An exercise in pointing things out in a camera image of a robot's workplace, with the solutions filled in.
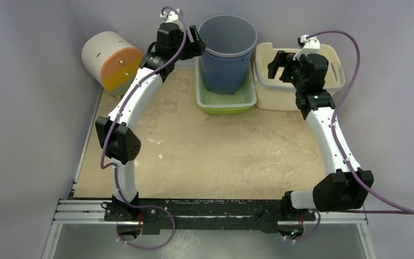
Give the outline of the grey plastic bucket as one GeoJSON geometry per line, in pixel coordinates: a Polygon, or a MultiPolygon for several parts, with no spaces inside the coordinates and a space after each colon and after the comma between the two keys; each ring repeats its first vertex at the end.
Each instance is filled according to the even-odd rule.
{"type": "Polygon", "coordinates": [[[257,29],[235,15],[208,18],[200,25],[199,35],[208,53],[224,58],[243,56],[254,50],[258,41],[257,29]]]}

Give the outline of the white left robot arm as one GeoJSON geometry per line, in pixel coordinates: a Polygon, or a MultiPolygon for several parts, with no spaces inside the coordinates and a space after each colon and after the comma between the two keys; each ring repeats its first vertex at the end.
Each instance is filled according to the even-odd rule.
{"type": "Polygon", "coordinates": [[[141,141],[134,133],[135,124],[149,99],[174,70],[175,63],[201,56],[204,51],[205,44],[196,26],[184,29],[175,22],[162,23],[123,99],[107,116],[97,117],[95,128],[102,149],[100,167],[113,170],[116,187],[106,206],[111,213],[131,221],[143,209],[159,209],[156,205],[139,204],[134,161],[141,150],[141,141]]]}

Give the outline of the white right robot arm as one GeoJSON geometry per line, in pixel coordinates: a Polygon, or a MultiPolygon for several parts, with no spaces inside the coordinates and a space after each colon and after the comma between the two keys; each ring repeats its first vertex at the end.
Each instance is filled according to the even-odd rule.
{"type": "Polygon", "coordinates": [[[279,79],[296,89],[296,106],[316,136],[326,171],[325,178],[312,189],[286,192],[282,215],[293,220],[307,210],[347,212],[361,208],[374,176],[351,154],[334,117],[335,103],[323,88],[328,59],[316,53],[295,59],[292,53],[278,51],[267,68],[270,79],[282,68],[279,79]]]}

